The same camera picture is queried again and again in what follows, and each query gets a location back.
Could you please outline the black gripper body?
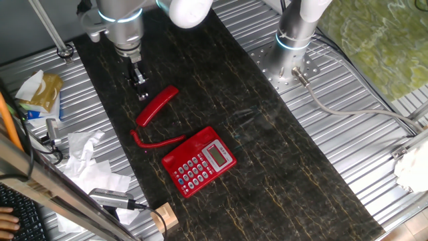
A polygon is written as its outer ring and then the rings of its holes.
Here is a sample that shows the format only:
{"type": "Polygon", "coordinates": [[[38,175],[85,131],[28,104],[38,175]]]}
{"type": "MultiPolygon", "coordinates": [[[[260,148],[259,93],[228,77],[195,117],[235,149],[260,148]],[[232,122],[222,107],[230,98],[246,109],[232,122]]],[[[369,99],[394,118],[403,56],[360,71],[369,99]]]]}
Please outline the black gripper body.
{"type": "Polygon", "coordinates": [[[128,65],[128,73],[129,73],[128,81],[131,84],[144,84],[146,82],[146,78],[144,74],[139,70],[137,63],[130,63],[128,65]]]}

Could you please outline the person's hand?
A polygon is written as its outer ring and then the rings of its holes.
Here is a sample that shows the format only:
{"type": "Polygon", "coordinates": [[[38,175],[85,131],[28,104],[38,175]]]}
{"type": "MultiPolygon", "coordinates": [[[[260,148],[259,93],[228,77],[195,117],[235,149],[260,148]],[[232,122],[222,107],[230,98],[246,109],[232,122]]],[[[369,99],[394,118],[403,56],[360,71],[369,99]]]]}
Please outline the person's hand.
{"type": "Polygon", "coordinates": [[[19,218],[13,215],[13,208],[1,207],[0,213],[1,240],[12,240],[20,229],[19,218]]]}

